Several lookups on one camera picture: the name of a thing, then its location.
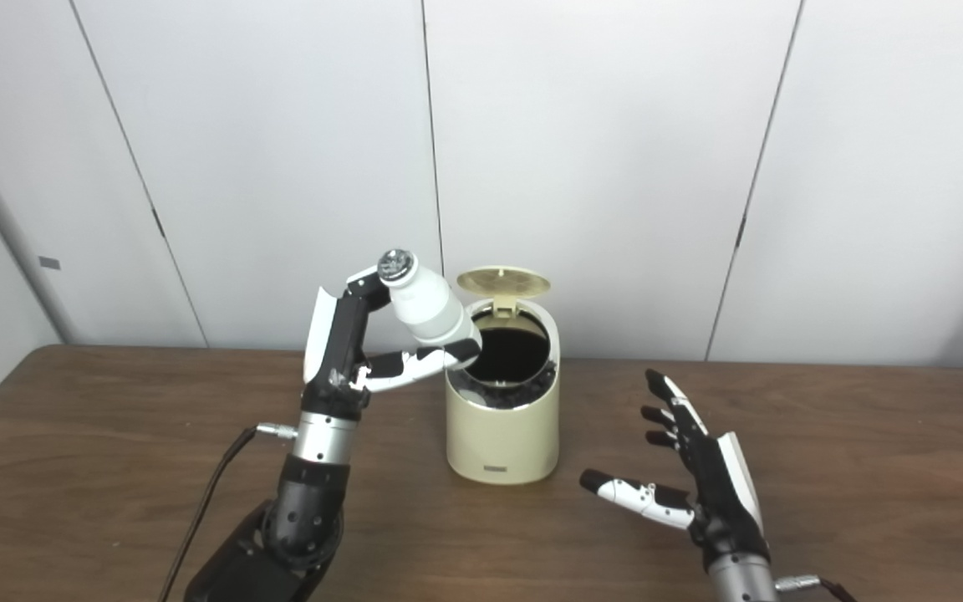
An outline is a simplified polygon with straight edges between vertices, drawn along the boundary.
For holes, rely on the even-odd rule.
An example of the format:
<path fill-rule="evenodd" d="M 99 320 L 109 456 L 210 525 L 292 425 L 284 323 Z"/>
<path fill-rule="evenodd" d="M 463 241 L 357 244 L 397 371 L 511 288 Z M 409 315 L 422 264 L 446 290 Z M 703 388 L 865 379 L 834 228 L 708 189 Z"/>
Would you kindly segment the white and black right hand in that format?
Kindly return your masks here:
<path fill-rule="evenodd" d="M 702 553 L 704 568 L 727 555 L 771 560 L 759 499 L 734 431 L 714 436 L 688 396 L 665 374 L 645 371 L 647 389 L 664 406 L 642 406 L 643 419 L 658 424 L 647 431 L 652 446 L 679 455 L 695 491 L 616 477 L 585 469 L 578 484 L 608 503 L 649 521 L 683 530 Z"/>

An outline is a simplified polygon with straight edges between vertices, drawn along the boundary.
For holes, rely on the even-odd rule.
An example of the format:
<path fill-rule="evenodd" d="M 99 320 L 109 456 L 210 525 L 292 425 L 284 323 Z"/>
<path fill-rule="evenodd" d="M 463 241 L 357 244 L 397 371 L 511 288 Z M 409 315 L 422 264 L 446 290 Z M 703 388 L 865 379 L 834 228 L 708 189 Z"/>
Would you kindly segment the white and black left hand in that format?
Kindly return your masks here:
<path fill-rule="evenodd" d="M 369 317 L 390 306 L 418 346 L 369 357 Z M 352 275 L 344 293 L 318 290 L 304 354 L 302 411 L 359 419 L 371 394 L 471 365 L 482 337 L 442 275 L 420 264 Z"/>

